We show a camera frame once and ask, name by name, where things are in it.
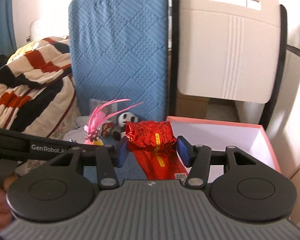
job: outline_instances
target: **panda head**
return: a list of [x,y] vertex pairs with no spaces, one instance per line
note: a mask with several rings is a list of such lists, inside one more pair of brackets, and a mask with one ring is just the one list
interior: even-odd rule
[[126,124],[125,122],[138,122],[138,121],[139,121],[138,117],[136,117],[133,113],[126,112],[119,115],[118,125],[120,127],[124,127]]

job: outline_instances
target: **panda plush toy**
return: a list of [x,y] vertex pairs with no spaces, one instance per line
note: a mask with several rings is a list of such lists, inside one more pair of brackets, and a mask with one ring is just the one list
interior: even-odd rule
[[116,141],[120,141],[126,135],[126,122],[139,122],[139,118],[131,112],[126,112],[119,115],[118,126],[113,131],[112,136]]

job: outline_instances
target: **red foil package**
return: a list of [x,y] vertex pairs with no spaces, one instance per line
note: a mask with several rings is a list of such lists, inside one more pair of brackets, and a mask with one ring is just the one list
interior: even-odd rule
[[148,179],[180,179],[185,183],[188,173],[177,156],[170,122],[127,122],[126,136]]

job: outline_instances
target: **gray ribbed surface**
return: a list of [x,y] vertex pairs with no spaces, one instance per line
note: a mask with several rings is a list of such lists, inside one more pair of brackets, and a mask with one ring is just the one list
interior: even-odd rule
[[15,221],[1,233],[6,240],[299,240],[300,229],[287,220],[250,225],[232,220],[206,195],[177,180],[125,181],[102,191],[79,216],[55,224]]

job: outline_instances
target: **blue quilted cover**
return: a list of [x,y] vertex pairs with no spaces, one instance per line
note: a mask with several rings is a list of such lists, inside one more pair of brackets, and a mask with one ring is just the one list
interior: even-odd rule
[[162,121],[167,104],[168,0],[72,0],[72,71],[82,115],[89,99],[129,98],[143,120]]

